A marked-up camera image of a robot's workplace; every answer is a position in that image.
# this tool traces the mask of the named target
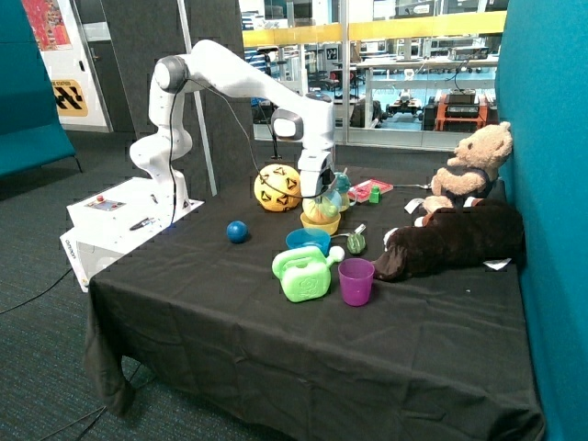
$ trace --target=black and yellow sign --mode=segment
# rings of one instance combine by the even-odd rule
[[[85,104],[82,87],[75,80],[51,81],[57,113],[60,117],[87,117],[88,107]]]

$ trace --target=teal partition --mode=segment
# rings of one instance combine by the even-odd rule
[[[496,79],[503,174],[525,219],[521,285],[548,439],[588,439],[588,3],[510,2]]]
[[[59,121],[51,81],[21,0],[3,0],[0,176],[74,155],[74,147]]]

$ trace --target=yellow bowl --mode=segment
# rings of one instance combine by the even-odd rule
[[[341,213],[338,213],[333,221],[329,223],[314,223],[313,221],[309,220],[304,212],[300,214],[300,221],[304,228],[318,228],[319,230],[323,230],[324,232],[328,232],[329,235],[335,234],[337,229],[339,228],[339,221],[341,220]]]

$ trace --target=yellow sign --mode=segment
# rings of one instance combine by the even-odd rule
[[[87,117],[82,87],[75,80],[51,81],[57,113],[60,117]]]
[[[350,40],[404,39],[419,37],[453,36],[464,34],[497,34],[504,31],[506,11],[449,14],[438,17],[415,17],[402,20],[350,23]],[[340,24],[246,30],[243,32],[245,48],[257,46],[341,41]]]

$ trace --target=blue ball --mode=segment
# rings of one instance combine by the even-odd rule
[[[240,220],[235,220],[229,224],[227,227],[227,236],[229,240],[233,243],[243,243],[245,239],[247,239],[247,234],[249,234],[249,230],[247,230],[247,225],[245,225]]]

